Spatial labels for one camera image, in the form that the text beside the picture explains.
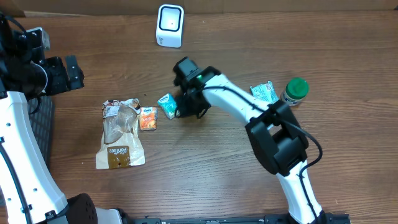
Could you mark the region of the green lid jar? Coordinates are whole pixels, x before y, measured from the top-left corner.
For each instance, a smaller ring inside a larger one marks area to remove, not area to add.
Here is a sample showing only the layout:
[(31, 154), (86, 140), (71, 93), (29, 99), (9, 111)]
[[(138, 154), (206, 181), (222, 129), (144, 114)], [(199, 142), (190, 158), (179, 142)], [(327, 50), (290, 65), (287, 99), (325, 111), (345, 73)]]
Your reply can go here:
[(309, 84), (303, 78), (293, 78), (286, 84), (280, 99), (289, 106), (300, 104), (309, 92)]

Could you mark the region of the teal snack packet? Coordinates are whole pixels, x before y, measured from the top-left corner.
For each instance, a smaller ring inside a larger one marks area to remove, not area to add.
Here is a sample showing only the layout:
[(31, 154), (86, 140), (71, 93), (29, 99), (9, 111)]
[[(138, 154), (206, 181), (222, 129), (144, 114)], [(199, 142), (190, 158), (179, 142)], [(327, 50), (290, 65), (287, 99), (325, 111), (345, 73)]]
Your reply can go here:
[(262, 83), (257, 86), (250, 86), (251, 93), (254, 97), (269, 103), (275, 103), (279, 100), (272, 82)]

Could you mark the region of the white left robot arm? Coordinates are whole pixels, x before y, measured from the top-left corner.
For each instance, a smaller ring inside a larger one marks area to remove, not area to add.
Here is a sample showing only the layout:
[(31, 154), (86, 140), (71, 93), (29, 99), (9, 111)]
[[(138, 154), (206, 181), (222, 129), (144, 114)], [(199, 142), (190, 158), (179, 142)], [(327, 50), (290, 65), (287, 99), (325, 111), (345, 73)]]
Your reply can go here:
[(29, 120), (27, 102), (84, 86), (73, 55), (45, 58), (42, 28), (1, 21), (1, 189), (9, 223), (130, 223), (120, 209), (95, 207), (87, 194), (66, 198), (53, 180)]

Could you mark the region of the brown paper bread bag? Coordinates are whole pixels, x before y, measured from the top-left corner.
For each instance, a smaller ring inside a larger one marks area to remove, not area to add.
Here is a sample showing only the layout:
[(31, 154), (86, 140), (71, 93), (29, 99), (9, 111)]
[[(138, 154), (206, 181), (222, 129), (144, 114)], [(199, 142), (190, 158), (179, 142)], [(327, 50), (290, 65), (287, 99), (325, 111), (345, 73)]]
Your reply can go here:
[(102, 104), (103, 134), (96, 153), (96, 169), (119, 169), (145, 164), (138, 136), (141, 105), (136, 98)]

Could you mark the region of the small teal tissue packet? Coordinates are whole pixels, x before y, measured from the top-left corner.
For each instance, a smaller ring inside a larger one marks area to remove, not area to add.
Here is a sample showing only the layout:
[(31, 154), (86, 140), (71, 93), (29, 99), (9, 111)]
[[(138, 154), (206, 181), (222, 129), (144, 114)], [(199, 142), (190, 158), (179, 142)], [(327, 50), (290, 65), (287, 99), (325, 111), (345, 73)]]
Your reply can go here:
[(174, 119), (176, 115), (177, 104), (170, 93), (167, 93), (163, 97), (161, 97), (157, 104), (162, 108), (168, 119)]

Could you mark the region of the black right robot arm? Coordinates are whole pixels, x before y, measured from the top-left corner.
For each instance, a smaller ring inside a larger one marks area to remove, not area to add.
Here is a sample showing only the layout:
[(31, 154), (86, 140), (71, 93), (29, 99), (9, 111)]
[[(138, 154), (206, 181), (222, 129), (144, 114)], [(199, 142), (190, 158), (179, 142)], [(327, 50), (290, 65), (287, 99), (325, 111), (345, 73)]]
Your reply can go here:
[(209, 66), (201, 69), (184, 57), (173, 67), (174, 85), (182, 93), (176, 97), (179, 117), (201, 118), (217, 106), (242, 122), (254, 155), (269, 173), (276, 175), (289, 206), (289, 220), (295, 223), (321, 223), (323, 209), (317, 202), (308, 177), (309, 142), (318, 141), (304, 131), (292, 110), (283, 101), (262, 101), (235, 85), (227, 76)]

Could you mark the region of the orange tissue packet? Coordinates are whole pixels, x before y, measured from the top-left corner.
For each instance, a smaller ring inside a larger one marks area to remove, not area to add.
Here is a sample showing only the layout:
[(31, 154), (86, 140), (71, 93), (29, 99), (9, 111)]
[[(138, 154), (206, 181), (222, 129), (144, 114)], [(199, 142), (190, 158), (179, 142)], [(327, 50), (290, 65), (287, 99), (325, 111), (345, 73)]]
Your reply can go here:
[(141, 131), (152, 131), (157, 128), (157, 108), (142, 107), (139, 126)]

